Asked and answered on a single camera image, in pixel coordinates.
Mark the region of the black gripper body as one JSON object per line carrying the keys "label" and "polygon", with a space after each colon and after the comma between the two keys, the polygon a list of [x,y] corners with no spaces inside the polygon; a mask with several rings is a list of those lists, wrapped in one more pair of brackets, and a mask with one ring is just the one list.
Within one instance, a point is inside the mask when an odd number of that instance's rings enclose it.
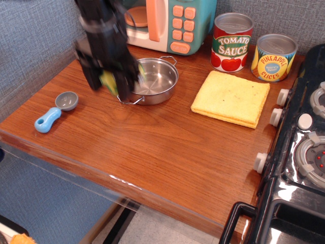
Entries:
{"label": "black gripper body", "polygon": [[127,47],[126,31],[119,24],[87,26],[86,38],[76,41],[74,46],[105,70],[129,76],[139,74],[138,62]]}

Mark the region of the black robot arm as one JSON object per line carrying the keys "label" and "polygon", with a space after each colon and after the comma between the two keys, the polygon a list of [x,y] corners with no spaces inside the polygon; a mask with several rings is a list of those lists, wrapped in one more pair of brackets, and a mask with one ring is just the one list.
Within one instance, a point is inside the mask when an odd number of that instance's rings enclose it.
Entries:
{"label": "black robot arm", "polygon": [[84,76],[93,90],[102,86],[108,71],[115,79],[119,99],[129,102],[138,81],[138,61],[127,47],[126,9],[118,1],[76,1],[86,39],[74,44]]}

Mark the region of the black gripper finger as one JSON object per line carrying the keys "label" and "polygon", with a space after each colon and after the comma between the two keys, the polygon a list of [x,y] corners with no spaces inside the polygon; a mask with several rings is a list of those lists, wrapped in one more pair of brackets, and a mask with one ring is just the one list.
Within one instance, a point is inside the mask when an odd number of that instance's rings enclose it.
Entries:
{"label": "black gripper finger", "polygon": [[115,71],[114,78],[117,86],[118,96],[121,101],[127,101],[134,91],[135,82],[138,81],[139,71],[123,72]]}
{"label": "black gripper finger", "polygon": [[94,64],[87,63],[85,61],[80,61],[83,74],[92,90],[98,90],[102,83],[100,81],[100,75],[102,74],[102,69]]}

